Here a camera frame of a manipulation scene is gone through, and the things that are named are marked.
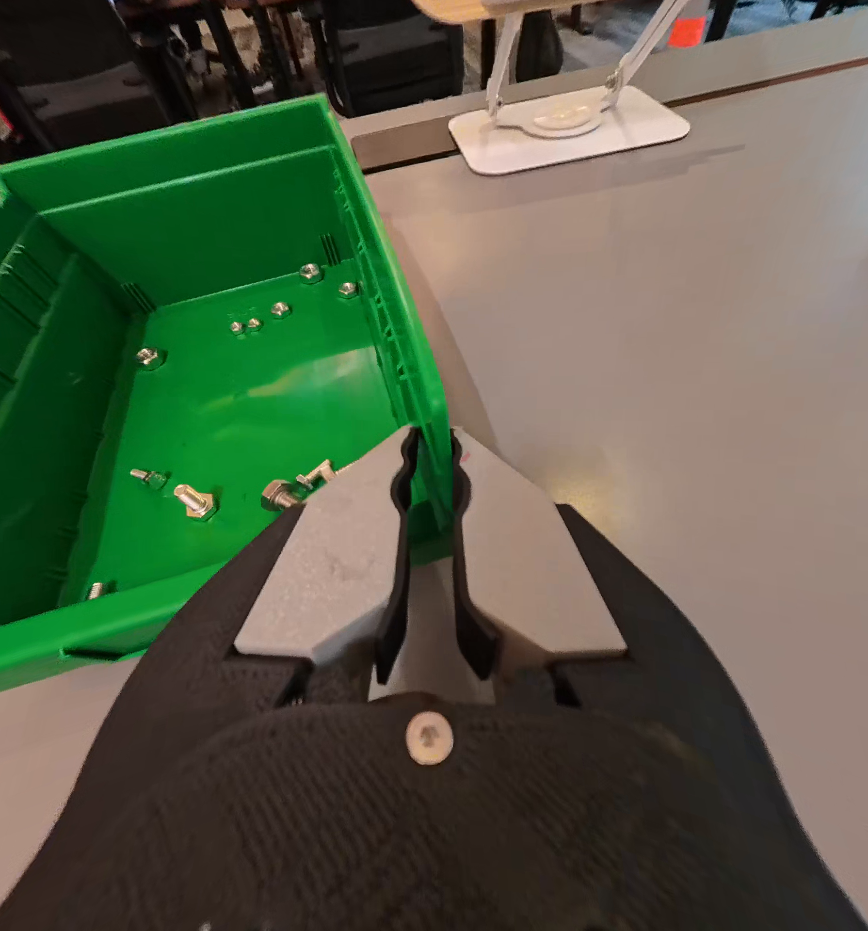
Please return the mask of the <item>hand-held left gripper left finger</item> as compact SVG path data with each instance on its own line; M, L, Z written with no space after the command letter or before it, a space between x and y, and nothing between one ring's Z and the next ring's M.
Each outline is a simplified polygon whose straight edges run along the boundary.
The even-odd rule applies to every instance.
M406 425L309 496L234 646L325 666L370 653L386 684L407 630L408 512L418 430Z

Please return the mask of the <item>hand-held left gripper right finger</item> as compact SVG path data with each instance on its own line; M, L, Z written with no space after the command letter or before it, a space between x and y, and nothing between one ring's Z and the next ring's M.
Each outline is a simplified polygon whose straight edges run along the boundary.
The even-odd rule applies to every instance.
M625 657L558 506L461 428L451 452L455 631L475 675Z

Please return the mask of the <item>green plastic bin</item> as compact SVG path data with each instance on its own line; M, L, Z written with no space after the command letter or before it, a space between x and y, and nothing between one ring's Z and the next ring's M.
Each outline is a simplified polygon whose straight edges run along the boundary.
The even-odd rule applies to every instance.
M308 262L322 282L302 282ZM263 328L230 332L250 317ZM137 366L145 346L164 364ZM323 98L0 168L0 692L143 653L275 518L267 483L350 465L405 425L424 563L451 528L447 403ZM217 512L189 518L180 483ZM114 593L87 600L100 581Z

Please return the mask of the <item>long thin silver bolt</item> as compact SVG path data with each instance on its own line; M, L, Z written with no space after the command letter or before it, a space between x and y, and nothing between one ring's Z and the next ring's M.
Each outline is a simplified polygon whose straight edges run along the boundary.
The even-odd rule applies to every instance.
M335 469L331 460L323 460L310 472L297 475L293 484L296 489L303 490L305 495L311 495L345 473L348 468L349 465L344 465L340 469Z

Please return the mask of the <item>loose silver hex nuts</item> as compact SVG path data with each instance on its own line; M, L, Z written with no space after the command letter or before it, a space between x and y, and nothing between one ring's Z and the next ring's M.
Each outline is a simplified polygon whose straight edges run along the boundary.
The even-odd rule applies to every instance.
M299 268L299 276L302 282L312 286L324 280L323 267L315 262L308 262ZM351 300L359 296L360 287L358 282L345 281L338 288L339 296L344 300ZM270 309L270 315L277 320L286 319L293 308L286 301L277 301ZM258 332L263 328L265 317L253 318L247 320L232 320L230 323L230 332L234 335L245 335L250 332ZM164 353L157 347L142 347L134 357L135 363L142 369L153 370L164 364Z

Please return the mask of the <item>white folding stand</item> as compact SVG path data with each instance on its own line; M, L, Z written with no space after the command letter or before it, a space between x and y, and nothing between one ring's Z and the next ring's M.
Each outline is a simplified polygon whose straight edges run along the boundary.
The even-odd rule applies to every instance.
M525 15L522 3L513 4L498 38L484 108L448 121L468 167L498 177L684 139L690 123L630 81L686 5L662 2L602 86L504 103L500 91Z

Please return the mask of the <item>black bag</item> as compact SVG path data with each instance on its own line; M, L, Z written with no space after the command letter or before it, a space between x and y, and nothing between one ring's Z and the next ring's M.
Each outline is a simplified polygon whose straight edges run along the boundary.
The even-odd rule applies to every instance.
M464 32L411 1L320 2L322 75L347 118L459 96Z

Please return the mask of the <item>black office chair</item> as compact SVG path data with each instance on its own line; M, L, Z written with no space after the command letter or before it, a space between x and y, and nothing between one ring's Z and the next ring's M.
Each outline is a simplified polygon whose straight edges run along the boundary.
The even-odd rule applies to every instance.
M114 2L0 1L0 109L41 152L183 121L163 61Z

